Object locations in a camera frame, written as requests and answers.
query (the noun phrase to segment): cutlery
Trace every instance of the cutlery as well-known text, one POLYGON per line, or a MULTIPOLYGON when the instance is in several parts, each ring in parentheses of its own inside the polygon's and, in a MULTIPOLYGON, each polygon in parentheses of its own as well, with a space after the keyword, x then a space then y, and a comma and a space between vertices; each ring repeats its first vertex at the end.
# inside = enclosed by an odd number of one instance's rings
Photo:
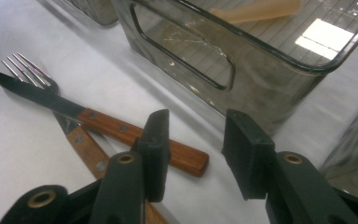
MULTIPOLYGON (((50 88, 54 88, 54 86, 58 87, 57 83, 50 77, 48 77, 47 80, 43 78, 40 79, 46 81, 48 83, 46 84, 49 85, 50 88)), ((143 129, 137 126, 68 101, 49 88, 45 90, 37 84, 30 84, 3 73, 0 73, 0 85, 25 99, 47 107, 55 113, 64 115, 68 119, 74 120, 85 127, 116 138, 128 146, 132 146, 135 139, 142 134, 143 129)), ((201 177, 204 174, 209 162, 208 154, 173 140, 170 140, 170 149, 172 155, 171 166, 196 177, 201 177)))
MULTIPOLYGON (((34 86, 44 88, 45 91, 59 94, 59 87, 57 83, 42 69, 36 66, 34 63, 29 61, 23 55, 18 55, 33 67, 30 68, 25 62, 23 62, 17 55, 13 54, 13 57, 28 71, 25 72, 17 63, 11 58, 7 59, 20 71, 22 77, 17 74, 7 63, 2 61, 5 67, 10 73, 16 77, 18 81, 28 81, 34 86)), ((94 175, 96 179, 101 179, 105 175, 105 171, 109 162, 108 155, 103 149, 97 144, 97 142, 91 137, 91 135, 84 129, 84 127, 67 117, 53 111, 56 120, 62 127, 66 138, 75 149, 80 159, 86 164, 88 169, 94 175)), ((158 223, 166 224, 168 221, 159 211, 154 207, 152 203, 145 202, 145 222, 146 224, 158 223)))

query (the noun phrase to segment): metal container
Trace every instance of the metal container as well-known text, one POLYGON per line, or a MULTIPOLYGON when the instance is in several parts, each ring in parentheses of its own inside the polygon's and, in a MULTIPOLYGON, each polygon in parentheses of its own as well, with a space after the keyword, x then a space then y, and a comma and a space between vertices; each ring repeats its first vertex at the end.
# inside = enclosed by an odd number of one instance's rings
POLYGON ((88 26, 112 27, 117 21, 111 0, 53 0, 58 6, 88 26))
POLYGON ((321 172, 331 186, 358 197, 358 115, 326 159, 321 172))
POLYGON ((231 24, 242 0, 112 0, 137 52, 208 105, 274 131, 358 44, 358 1, 305 0, 293 15, 231 24))

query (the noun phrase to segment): knife handle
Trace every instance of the knife handle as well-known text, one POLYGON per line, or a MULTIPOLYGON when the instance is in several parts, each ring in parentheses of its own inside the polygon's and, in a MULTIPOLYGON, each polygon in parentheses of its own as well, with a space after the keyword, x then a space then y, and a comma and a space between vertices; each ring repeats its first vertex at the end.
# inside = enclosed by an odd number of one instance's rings
MULTIPOLYGON (((77 119, 92 130, 114 137, 128 146, 132 146, 143 131, 142 128, 89 108, 86 108, 77 119)), ((209 162, 207 153, 173 140, 170 140, 170 150, 171 166, 196 177, 204 174, 209 162)))
MULTIPOLYGON (((109 162, 109 156, 95 142, 82 126, 78 126, 66 135, 78 156, 86 164, 96 179, 104 177, 109 162)), ((146 224, 168 224, 153 204, 145 202, 146 224)))

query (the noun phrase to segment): handle rivet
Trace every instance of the handle rivet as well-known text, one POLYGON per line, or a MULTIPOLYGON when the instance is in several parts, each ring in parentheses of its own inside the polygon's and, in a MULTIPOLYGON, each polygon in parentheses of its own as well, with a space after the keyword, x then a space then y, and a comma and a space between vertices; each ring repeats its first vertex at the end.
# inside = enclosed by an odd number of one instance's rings
POLYGON ((83 142, 83 135, 78 135, 78 136, 75 138, 75 142, 76 142, 76 143, 82 143, 82 142, 83 142))
POLYGON ((95 117, 97 117, 97 114, 95 112, 89 113, 89 119, 95 119, 95 117))
POLYGON ((99 161, 99 162, 97 163, 96 167, 97 167, 97 170, 98 170, 98 171, 102 171, 102 170, 104 170, 104 169, 106 168, 106 166, 105 166, 105 164, 104 164, 103 161, 99 161))
POLYGON ((120 127, 118 127, 118 130, 121 132, 126 132, 128 130, 128 127, 124 124, 120 125, 120 127))

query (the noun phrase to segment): white tablecloth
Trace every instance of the white tablecloth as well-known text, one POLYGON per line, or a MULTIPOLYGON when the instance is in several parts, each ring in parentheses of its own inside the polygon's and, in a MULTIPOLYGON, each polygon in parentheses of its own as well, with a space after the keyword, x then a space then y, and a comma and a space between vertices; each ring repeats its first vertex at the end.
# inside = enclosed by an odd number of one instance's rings
MULTIPOLYGON (((211 157, 202 178, 169 169, 156 207, 171 223, 269 222, 264 201, 242 199, 220 153, 225 118, 174 82, 160 86, 155 78, 168 77, 130 48, 119 23, 90 29, 52 3, 0 0, 0 61, 15 52, 45 67, 62 96, 137 126, 170 109, 171 139, 211 157)), ((7 72, 1 62, 0 71, 7 72)), ((273 137, 276 149, 319 167, 357 112, 358 47, 284 123, 273 137)), ((96 138, 109 155, 128 149, 96 138)), ((56 184, 71 193, 92 181, 51 112, 0 87, 0 218, 30 189, 56 184)))

